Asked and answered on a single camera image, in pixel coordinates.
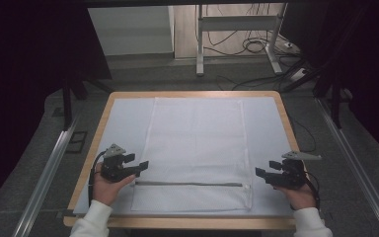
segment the person's left hand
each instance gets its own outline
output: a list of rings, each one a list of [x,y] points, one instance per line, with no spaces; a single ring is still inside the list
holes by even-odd
[[[131,175],[120,182],[112,183],[101,176],[102,165],[102,163],[98,163],[95,168],[93,197],[94,200],[105,205],[111,205],[115,201],[119,190],[130,184],[135,179],[135,175]]]

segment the white sleeve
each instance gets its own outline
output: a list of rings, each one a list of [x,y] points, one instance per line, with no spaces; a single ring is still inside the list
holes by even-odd
[[[294,211],[296,232],[294,237],[332,237],[332,231],[325,226],[315,207]]]
[[[107,237],[109,229],[107,221],[113,209],[97,200],[92,200],[88,212],[82,219],[78,219],[70,232],[71,237]]]

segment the white wall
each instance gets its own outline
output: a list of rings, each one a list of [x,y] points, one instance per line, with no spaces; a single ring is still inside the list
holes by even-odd
[[[88,9],[105,55],[173,51],[171,8]]]

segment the gray carpet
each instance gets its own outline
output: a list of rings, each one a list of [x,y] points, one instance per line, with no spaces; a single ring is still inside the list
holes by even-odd
[[[231,90],[235,83],[273,75],[270,65],[263,58],[209,60],[203,77],[195,76],[194,61],[134,58],[127,63],[119,63],[121,60],[110,58],[114,79],[102,81],[117,91]],[[272,90],[278,88],[280,83],[275,79],[262,79],[247,86],[239,86],[236,90]],[[78,139],[85,132],[86,138],[83,143],[72,141],[69,144],[30,236],[68,236],[70,233],[70,228],[63,225],[63,214],[109,96],[88,83],[86,87],[89,92],[86,101],[73,99],[75,108],[83,106],[75,131]],[[291,93],[283,94],[282,98],[301,150],[324,157],[323,161],[306,162],[308,170],[319,179],[323,217],[335,236],[378,237],[378,219],[319,113],[312,97],[312,88],[313,82],[310,82]],[[45,113],[35,136],[19,165],[0,190],[0,236],[10,236],[14,232],[35,188],[63,127],[61,108],[60,92],[47,98]],[[348,111],[347,105],[341,107],[341,124],[364,169],[379,190],[379,144]],[[127,233],[121,229],[112,229],[110,236],[126,236]],[[293,231],[263,231],[265,237],[292,234]]]

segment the table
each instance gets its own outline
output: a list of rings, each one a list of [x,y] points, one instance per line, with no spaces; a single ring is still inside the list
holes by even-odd
[[[68,210],[73,210],[78,202],[82,188],[87,182],[89,170],[97,155],[100,141],[105,127],[108,123],[111,109],[115,99],[125,98],[249,98],[249,97],[272,97],[277,106],[281,118],[283,130],[287,136],[289,146],[292,150],[298,150],[298,146],[291,129],[288,116],[278,93],[265,92],[115,92],[110,95],[96,134],[91,144],[88,156],[78,179]],[[76,221],[75,216],[65,216],[64,224],[72,226]],[[164,229],[293,229],[294,219],[292,216],[263,217],[263,216],[113,216],[109,220],[109,227],[121,228],[164,228]]]

